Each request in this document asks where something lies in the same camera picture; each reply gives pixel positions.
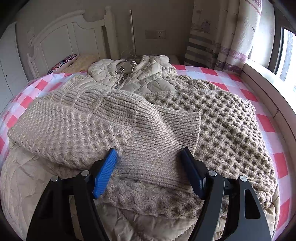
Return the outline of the white wooden headboard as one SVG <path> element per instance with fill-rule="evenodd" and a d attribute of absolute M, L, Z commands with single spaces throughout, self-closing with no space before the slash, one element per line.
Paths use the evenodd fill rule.
<path fill-rule="evenodd" d="M 34 79 L 46 75 L 60 60 L 70 54 L 92 54 L 97 59 L 120 57 L 115 16 L 111 6 L 105 7 L 102 20 L 88 22 L 78 10 L 58 17 L 32 41 L 33 54 L 27 54 Z"/>

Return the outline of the yellow textured pillow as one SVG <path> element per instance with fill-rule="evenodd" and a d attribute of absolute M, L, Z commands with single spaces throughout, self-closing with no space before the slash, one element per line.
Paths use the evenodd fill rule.
<path fill-rule="evenodd" d="M 62 73 L 72 74 L 87 71 L 91 64 L 97 62 L 94 55 L 81 55 L 71 65 L 65 68 Z"/>

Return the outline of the beige window sill ledge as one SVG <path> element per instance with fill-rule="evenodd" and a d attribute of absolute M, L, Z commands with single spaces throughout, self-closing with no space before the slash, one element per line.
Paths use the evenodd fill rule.
<path fill-rule="evenodd" d="M 278 81 L 279 77 L 264 66 L 247 59 L 241 78 L 266 105 L 285 140 L 290 154 L 288 166 L 292 168 L 292 207 L 295 209 L 295 112 L 273 86 L 273 82 Z"/>

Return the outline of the wall power socket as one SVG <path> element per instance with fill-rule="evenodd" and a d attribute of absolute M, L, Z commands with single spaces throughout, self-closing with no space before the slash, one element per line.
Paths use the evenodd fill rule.
<path fill-rule="evenodd" d="M 161 40 L 166 38 L 166 30 L 145 30 L 146 39 Z"/>

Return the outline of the red white checkered bedsheet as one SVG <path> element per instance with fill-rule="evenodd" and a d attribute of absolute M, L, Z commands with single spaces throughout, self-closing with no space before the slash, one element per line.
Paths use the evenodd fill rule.
<path fill-rule="evenodd" d="M 280 133 L 280 129 L 273 119 L 273 115 L 261 101 L 262 98 L 251 90 L 246 81 L 236 75 L 193 66 L 175 65 L 174 68 L 179 75 L 188 75 L 192 78 L 208 80 L 223 90 L 235 93 L 243 99 L 248 99 L 255 106 L 258 125 L 268 153 L 273 161 L 280 194 L 282 195 L 280 198 L 279 220 L 274 234 L 275 237 L 279 237 L 292 218 L 292 186 L 290 183 L 292 172 L 288 164 L 290 157 L 287 146 Z M 58 73 L 31 80 L 11 100 L 1 114 L 1 162 L 4 162 L 9 152 L 7 136 L 9 128 L 16 123 L 21 114 L 36 97 L 58 89 L 71 77 L 73 75 L 70 73 Z"/>

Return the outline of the beige quilted jacket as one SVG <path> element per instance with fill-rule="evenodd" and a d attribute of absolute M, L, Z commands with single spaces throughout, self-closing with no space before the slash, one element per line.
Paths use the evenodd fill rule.
<path fill-rule="evenodd" d="M 138 63 L 130 62 L 126 60 L 113 61 L 110 59 L 102 59 L 96 63 L 93 63 L 88 68 L 87 73 L 81 76 L 85 76 L 91 81 L 98 83 L 99 86 L 102 87 L 103 89 L 107 89 L 107 90 L 123 89 L 123 90 L 131 91 L 131 92 L 142 95 L 142 94 L 158 92 L 158 91 L 171 91 L 173 89 L 173 85 L 169 84 L 165 80 L 165 77 L 173 76 L 173 75 L 178 75 L 178 73 L 176 72 L 174 66 L 169 63 L 169 58 L 167 56 L 152 56 L 152 57 L 143 56 L 141 61 Z M 101 202 L 100 198 L 104 195 L 104 193 L 94 201 L 94 204 L 98 212 L 100 221 L 102 222 L 105 232 L 108 236 L 108 240 L 189 240 L 189 237 L 199 217 L 198 216 L 195 219 L 176 219 L 176 218 L 156 217 L 153 215 L 143 215 L 140 213 L 133 212 L 131 210 L 115 207 L 109 203 Z M 229 202 L 229 198 L 225 196 L 223 198 L 222 210 L 220 211 L 219 220 L 218 220 L 214 237 L 212 240 L 221 240 L 220 238 L 222 237 L 224 226 L 226 223 L 228 202 Z M 78 223 L 74 196 L 70 197 L 70 208 L 71 208 L 71 217 L 72 217 L 72 222 L 74 226 L 74 232 L 77 237 L 77 240 L 84 240 L 82 237 L 79 223 Z M 26 237 L 27 237 L 29 225 L 32 218 L 30 219 L 30 222 L 28 224 L 25 224 L 24 222 L 12 223 L 7 219 L 4 213 L 4 210 L 2 207 L 2 200 L 1 200 L 1 209 L 3 211 L 4 217 L 8 225 L 14 231 L 15 236 L 17 236 L 21 240 L 27 240 Z M 279 208 L 278 208 L 276 218 L 269 219 L 266 217 L 266 220 L 267 220 L 267 224 L 268 224 L 271 239 L 272 239 L 275 234 L 275 229 L 279 220 Z"/>

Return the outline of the metal lamp pole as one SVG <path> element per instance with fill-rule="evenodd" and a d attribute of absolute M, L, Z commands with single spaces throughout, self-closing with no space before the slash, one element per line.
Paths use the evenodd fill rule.
<path fill-rule="evenodd" d="M 132 36 L 132 49 L 133 49 L 134 55 L 136 55 L 132 9 L 130 9 L 130 11 L 129 11 L 129 19 L 130 19 L 130 30 L 131 30 L 131 36 Z"/>

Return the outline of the beige knitted sweater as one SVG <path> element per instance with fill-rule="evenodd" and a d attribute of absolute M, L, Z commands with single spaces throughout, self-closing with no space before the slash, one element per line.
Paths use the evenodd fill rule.
<path fill-rule="evenodd" d="M 250 181 L 264 214 L 276 218 L 278 185 L 250 101 L 205 80 L 166 76 L 171 91 L 107 90 L 85 76 L 36 98 L 9 129 L 1 171 L 7 219 L 28 224 L 51 175 L 75 176 L 111 148 L 119 160 L 101 202 L 156 217 L 195 219 L 203 202 L 179 152 L 220 175 Z"/>

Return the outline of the window with dark frame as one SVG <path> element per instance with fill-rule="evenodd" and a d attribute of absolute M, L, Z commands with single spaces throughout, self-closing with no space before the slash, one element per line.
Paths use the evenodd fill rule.
<path fill-rule="evenodd" d="M 287 83 L 292 62 L 295 60 L 295 22 L 290 19 L 291 15 L 287 11 L 281 11 L 276 6 L 274 17 L 274 42 L 268 69 Z"/>

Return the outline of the striped patterned curtain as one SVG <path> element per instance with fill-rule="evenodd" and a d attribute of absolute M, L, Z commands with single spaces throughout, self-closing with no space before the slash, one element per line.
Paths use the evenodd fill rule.
<path fill-rule="evenodd" d="M 259 0 L 195 1 L 185 65 L 240 75 L 261 12 Z"/>

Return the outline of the white wardrobe door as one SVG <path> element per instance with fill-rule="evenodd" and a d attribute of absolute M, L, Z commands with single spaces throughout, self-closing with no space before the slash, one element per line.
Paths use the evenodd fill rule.
<path fill-rule="evenodd" d="M 15 22 L 8 25 L 1 37 L 0 59 L 0 109 L 4 111 L 9 102 L 18 95 L 28 82 L 19 56 Z"/>

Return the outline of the colourful patterned pillow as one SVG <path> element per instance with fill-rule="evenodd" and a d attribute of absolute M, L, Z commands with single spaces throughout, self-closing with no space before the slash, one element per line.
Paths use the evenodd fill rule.
<path fill-rule="evenodd" d="M 52 73 L 61 73 L 64 69 L 69 67 L 71 64 L 73 64 L 79 56 L 77 54 L 71 54 L 67 56 L 66 58 L 59 61 L 55 66 L 53 66 L 48 72 L 47 75 Z"/>

